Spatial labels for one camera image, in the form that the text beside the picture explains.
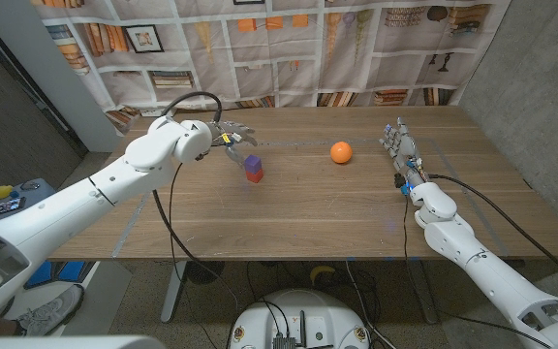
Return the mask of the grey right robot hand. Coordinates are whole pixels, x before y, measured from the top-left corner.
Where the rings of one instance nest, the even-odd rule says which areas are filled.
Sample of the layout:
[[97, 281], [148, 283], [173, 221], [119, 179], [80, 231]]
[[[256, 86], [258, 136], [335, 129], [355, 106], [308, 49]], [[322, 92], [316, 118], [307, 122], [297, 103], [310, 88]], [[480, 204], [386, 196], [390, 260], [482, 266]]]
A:
[[409, 134], [409, 129], [401, 117], [397, 118], [396, 128], [390, 124], [385, 127], [384, 136], [379, 142], [389, 154], [396, 169], [394, 185], [405, 196], [415, 187], [428, 181], [415, 139]]

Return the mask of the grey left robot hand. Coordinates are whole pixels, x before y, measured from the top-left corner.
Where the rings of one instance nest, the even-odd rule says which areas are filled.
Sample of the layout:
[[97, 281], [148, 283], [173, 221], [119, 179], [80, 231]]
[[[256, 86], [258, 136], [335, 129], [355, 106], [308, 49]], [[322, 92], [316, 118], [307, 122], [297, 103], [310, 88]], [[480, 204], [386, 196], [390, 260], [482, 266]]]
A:
[[206, 125], [211, 132], [211, 145], [223, 147], [226, 155], [242, 168], [245, 156], [236, 146], [239, 143], [249, 143], [252, 146], [257, 146], [258, 142], [253, 136], [255, 130], [243, 123], [234, 121], [211, 121], [207, 122]]

